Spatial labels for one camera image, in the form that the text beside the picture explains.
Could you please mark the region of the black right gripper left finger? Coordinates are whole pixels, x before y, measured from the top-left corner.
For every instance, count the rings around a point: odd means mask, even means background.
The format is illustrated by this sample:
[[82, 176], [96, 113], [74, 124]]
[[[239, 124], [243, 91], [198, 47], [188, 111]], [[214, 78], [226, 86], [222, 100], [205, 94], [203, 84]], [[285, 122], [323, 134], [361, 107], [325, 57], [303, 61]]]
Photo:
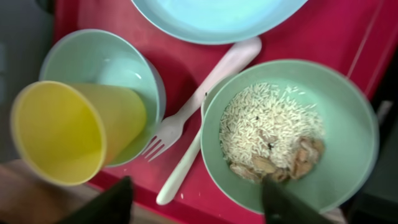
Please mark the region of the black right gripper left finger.
[[129, 224], [133, 203], [130, 177], [122, 178], [58, 224]]

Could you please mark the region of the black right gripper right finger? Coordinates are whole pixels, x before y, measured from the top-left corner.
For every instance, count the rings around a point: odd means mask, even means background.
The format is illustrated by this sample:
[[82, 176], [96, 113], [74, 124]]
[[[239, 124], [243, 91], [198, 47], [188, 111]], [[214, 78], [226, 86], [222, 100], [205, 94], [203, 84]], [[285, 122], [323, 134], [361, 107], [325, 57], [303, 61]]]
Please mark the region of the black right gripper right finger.
[[270, 177], [262, 180], [266, 224], [332, 224]]

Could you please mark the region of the green bowl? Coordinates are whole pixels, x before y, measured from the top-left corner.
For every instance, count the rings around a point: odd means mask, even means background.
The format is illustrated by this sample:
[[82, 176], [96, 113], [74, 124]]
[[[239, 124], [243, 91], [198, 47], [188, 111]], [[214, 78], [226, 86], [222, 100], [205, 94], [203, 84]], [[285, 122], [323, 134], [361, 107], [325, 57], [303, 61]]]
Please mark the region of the green bowl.
[[227, 81], [212, 98], [201, 127], [201, 153], [217, 187], [234, 203], [262, 212], [261, 185], [235, 174], [221, 150], [219, 132], [224, 109], [235, 94], [256, 83], [297, 86], [308, 92], [305, 102], [317, 104], [323, 138], [301, 137], [293, 155], [295, 177], [285, 188], [316, 211], [324, 213], [354, 195], [369, 177], [378, 154], [379, 128], [371, 105], [338, 72], [303, 60], [275, 60], [253, 66]]

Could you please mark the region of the yellow plastic cup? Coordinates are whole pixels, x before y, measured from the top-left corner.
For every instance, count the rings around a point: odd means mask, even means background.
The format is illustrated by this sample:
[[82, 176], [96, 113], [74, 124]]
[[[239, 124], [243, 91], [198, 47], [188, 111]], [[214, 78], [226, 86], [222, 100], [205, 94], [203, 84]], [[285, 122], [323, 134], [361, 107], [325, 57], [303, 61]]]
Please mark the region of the yellow plastic cup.
[[41, 178], [79, 185], [112, 163], [144, 130], [140, 96], [120, 86], [40, 81], [11, 110], [16, 149]]

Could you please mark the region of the white rice pile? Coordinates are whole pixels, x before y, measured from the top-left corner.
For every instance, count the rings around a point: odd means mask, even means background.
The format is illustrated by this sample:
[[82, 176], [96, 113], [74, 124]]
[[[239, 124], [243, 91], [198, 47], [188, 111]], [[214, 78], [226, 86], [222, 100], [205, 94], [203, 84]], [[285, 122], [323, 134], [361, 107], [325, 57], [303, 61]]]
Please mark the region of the white rice pile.
[[317, 104], [297, 86], [256, 83], [234, 95], [220, 121], [224, 159], [253, 167], [255, 156], [289, 168], [301, 137], [323, 138]]

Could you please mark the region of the light blue small bowl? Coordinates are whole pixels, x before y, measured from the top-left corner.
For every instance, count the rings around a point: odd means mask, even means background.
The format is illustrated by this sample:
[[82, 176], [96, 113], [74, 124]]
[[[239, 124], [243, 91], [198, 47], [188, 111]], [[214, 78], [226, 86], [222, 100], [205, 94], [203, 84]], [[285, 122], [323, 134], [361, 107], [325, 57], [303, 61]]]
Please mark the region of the light blue small bowl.
[[135, 159], [150, 143], [164, 117], [166, 92], [156, 68], [122, 37], [100, 29], [83, 29], [62, 37], [49, 51], [40, 80], [121, 86], [135, 91], [147, 110], [144, 130], [112, 162]]

